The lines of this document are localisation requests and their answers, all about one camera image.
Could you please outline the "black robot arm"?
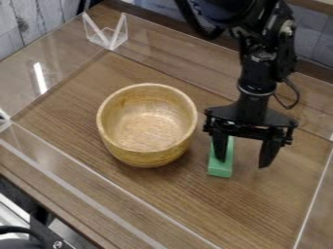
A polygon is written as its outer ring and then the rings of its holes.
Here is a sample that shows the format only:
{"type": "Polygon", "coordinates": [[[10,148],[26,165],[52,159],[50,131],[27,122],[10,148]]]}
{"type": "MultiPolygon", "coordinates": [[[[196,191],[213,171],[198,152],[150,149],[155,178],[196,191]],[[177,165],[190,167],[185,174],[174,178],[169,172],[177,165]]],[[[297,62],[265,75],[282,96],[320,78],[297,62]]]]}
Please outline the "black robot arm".
{"type": "Polygon", "coordinates": [[[296,71],[296,20],[284,0],[174,0],[192,28],[208,40],[229,32],[238,40],[242,66],[238,100],[205,110],[204,132],[213,138],[214,156],[226,160],[232,136],[262,142],[260,167],[270,166],[293,141],[298,122],[268,108],[277,85],[296,71]]]}

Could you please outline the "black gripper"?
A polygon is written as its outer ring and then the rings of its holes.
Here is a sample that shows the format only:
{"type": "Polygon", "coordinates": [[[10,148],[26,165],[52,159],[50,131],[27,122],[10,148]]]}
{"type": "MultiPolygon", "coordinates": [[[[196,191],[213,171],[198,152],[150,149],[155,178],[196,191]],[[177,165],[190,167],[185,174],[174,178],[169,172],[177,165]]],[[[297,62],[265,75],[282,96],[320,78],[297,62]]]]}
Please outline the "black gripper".
{"type": "Polygon", "coordinates": [[[214,156],[218,160],[226,160],[230,136],[262,142],[260,168],[269,167],[281,147],[292,144],[298,122],[268,107],[276,89],[277,84],[264,88],[238,85],[237,101],[205,110],[204,132],[213,138],[214,156]]]}

